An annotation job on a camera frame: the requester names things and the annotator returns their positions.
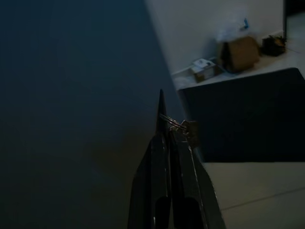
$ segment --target white tile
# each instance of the white tile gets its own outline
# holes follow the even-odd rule
[[[305,163],[205,163],[221,209],[305,187]]]
[[[304,229],[305,191],[223,211],[227,229]]]

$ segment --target plastic bag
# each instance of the plastic bag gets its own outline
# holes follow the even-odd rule
[[[223,22],[216,37],[217,42],[231,42],[251,33],[245,7],[230,11],[228,15],[224,16]]]

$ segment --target tiled floor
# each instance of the tiled floor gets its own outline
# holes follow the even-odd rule
[[[305,13],[291,17],[288,29],[286,54],[264,57],[254,69],[234,77],[289,67],[305,76]],[[202,84],[230,79],[232,76],[224,74]],[[305,228],[305,163],[207,163],[204,167],[228,229]]]

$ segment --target brown box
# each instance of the brown box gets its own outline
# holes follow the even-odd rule
[[[221,70],[221,68],[219,68],[217,65],[205,67],[204,69],[201,69],[200,71],[194,71],[193,69],[191,69],[191,71],[194,74],[197,83],[199,83],[203,80],[210,79],[223,72]]]
[[[252,37],[243,37],[219,44],[218,63],[229,72],[252,68],[259,61],[259,47]]]

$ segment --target small box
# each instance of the small box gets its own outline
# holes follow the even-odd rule
[[[210,64],[204,68],[200,68],[198,66],[193,66],[191,68],[192,74],[194,74],[197,83],[212,78],[220,73],[222,70],[214,63],[210,62]]]

